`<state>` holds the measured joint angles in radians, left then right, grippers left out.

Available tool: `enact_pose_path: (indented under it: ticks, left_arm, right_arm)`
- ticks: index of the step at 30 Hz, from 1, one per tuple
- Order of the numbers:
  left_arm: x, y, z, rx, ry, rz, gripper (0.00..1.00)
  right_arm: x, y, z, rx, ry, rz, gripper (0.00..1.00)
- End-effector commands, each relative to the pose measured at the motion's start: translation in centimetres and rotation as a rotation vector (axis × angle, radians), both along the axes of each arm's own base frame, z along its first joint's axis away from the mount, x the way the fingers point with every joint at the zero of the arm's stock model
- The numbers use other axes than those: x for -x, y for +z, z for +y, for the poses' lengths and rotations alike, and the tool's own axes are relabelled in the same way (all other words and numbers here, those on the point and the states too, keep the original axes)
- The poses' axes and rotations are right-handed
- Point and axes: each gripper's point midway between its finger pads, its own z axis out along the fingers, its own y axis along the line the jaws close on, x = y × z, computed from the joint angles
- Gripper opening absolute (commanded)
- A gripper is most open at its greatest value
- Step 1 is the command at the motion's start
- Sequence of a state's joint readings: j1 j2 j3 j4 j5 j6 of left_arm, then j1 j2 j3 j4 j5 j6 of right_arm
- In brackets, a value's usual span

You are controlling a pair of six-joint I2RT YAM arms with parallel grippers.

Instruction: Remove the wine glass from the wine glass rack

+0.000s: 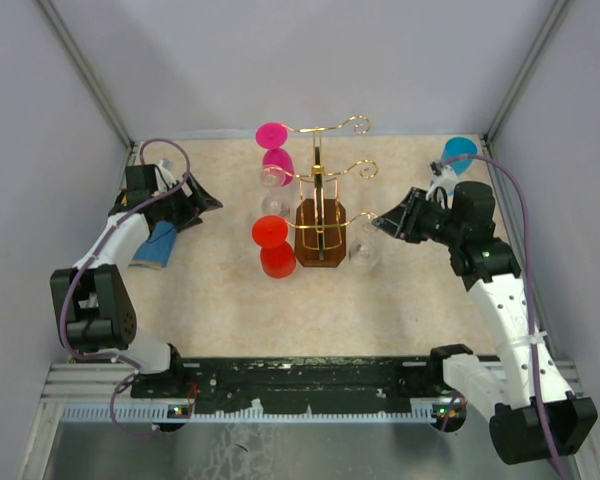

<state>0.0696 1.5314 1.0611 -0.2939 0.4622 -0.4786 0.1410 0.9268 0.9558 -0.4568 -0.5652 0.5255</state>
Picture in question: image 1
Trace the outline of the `cyan plastic wine glass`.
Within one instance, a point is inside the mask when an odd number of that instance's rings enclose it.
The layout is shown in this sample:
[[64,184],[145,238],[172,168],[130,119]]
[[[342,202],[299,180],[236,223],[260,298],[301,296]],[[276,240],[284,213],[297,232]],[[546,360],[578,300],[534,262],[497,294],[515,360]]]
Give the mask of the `cyan plastic wine glass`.
[[473,162],[473,155],[478,153],[477,145],[466,137],[453,137],[444,146],[441,161],[444,165],[450,165],[459,179]]

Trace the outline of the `magenta plastic wine glass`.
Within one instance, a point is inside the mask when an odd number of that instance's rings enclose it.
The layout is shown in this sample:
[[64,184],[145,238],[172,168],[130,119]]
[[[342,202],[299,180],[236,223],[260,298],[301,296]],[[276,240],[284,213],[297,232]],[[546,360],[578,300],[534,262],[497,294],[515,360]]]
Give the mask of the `magenta plastic wine glass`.
[[293,160],[283,148],[287,139],[288,130],[281,123],[268,122],[256,131],[256,143],[265,150],[262,159],[262,180],[267,186],[284,187],[293,179]]

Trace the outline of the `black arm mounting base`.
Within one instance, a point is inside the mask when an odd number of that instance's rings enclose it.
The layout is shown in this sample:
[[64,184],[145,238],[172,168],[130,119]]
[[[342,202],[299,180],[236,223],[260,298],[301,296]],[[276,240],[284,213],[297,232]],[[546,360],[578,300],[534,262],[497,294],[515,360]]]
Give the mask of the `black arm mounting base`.
[[134,399],[176,399],[196,415],[244,413],[254,405],[274,418],[284,415],[396,415],[414,417],[432,405],[424,421],[446,432],[467,417],[465,401],[433,376],[419,356],[185,358],[158,374],[139,375]]

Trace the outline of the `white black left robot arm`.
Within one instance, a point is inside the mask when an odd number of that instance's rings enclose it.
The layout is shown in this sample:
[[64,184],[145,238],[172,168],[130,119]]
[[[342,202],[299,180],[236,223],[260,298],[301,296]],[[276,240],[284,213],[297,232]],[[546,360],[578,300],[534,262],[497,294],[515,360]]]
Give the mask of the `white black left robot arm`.
[[139,330],[122,273],[161,222],[176,232],[202,223],[223,204],[189,173],[181,181],[156,164],[125,169],[126,187],[109,212],[104,231],[73,266],[50,277],[61,345],[77,360],[120,361],[164,395],[181,394],[188,373],[174,364],[176,351]]

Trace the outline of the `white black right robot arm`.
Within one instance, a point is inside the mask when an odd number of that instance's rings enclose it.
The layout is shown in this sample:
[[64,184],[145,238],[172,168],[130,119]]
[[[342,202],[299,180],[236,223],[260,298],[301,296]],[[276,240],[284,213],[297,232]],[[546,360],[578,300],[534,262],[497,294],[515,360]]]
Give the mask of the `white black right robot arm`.
[[454,391],[488,422],[493,446],[514,465],[578,452],[598,414],[579,398],[551,357],[544,333],[528,316],[525,283],[511,246],[495,235],[491,187],[463,181],[448,203],[444,190],[412,188],[393,209],[373,219],[389,236],[447,247],[455,275],[486,316],[504,376],[498,378],[464,345],[430,353],[428,387]]

